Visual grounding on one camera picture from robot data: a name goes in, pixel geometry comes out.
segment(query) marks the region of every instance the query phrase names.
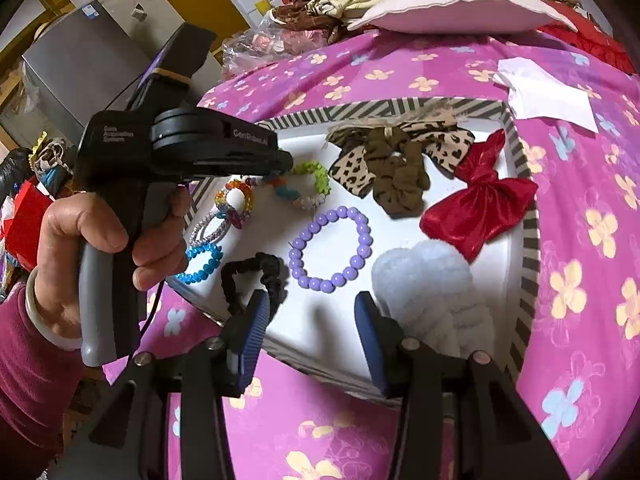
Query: gray appliance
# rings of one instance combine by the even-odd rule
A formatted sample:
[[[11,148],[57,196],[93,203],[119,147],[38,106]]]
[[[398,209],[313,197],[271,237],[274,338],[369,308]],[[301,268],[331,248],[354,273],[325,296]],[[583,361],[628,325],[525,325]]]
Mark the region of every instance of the gray appliance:
[[[149,65],[96,0],[51,25],[22,58],[39,111],[74,144],[93,114],[124,109]]]

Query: red satin bow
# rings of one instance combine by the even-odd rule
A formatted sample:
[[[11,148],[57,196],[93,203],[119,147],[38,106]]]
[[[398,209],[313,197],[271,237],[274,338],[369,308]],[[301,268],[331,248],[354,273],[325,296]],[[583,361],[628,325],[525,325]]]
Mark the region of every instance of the red satin bow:
[[[455,171],[468,188],[431,206],[420,219],[422,232],[453,245],[469,263],[486,241],[522,220],[538,190],[526,178],[498,179],[494,164],[504,142],[504,130],[476,142]]]

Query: black scrunchie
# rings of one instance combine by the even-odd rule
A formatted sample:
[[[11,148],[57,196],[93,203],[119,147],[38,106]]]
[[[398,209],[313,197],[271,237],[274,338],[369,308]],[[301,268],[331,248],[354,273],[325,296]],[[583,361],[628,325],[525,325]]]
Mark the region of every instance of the black scrunchie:
[[[269,321],[276,315],[282,294],[282,282],[278,277],[280,275],[280,259],[273,254],[255,253],[253,258],[248,258],[241,262],[228,262],[220,270],[222,292],[225,295],[226,302],[229,304],[227,310],[232,316],[244,312],[244,308],[238,301],[234,274],[244,274],[258,270],[262,271],[260,283],[265,286],[269,295]]]

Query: sticker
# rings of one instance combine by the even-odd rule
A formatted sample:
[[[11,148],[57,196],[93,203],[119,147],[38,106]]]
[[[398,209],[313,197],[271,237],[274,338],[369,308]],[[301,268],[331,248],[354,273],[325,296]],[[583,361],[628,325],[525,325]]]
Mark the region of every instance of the sticker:
[[[82,8],[82,12],[84,12],[91,20],[100,16],[92,5],[85,5]]]

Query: bed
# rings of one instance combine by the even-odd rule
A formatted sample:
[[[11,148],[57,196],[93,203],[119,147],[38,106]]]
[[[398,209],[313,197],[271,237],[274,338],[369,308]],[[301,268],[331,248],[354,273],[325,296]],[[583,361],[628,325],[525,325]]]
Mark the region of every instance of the bed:
[[[640,397],[637,76],[540,32],[490,38],[370,30],[225,82],[200,105],[254,123],[281,117],[298,124],[305,110],[375,100],[404,106],[437,96],[505,102],[507,91],[492,75],[499,59],[518,56],[585,90],[598,125],[595,135],[564,121],[515,121],[518,155],[538,184],[537,217],[529,221],[539,237],[525,248],[531,244],[539,259],[524,266],[525,294],[512,305],[528,310],[531,322],[514,328],[519,342],[508,372],[572,480],[586,480],[613,448]],[[217,330],[165,289],[141,349],[167,356]],[[123,366],[108,365],[108,377]],[[255,375],[240,400],[225,399],[239,479],[385,477],[397,420],[392,408],[347,396],[266,353]],[[274,417],[281,406],[287,415]],[[177,397],[170,416],[179,420]],[[179,425],[170,423],[169,431],[175,433],[169,456],[174,480]],[[447,423],[444,431],[450,433]],[[445,451],[443,479],[451,461]]]

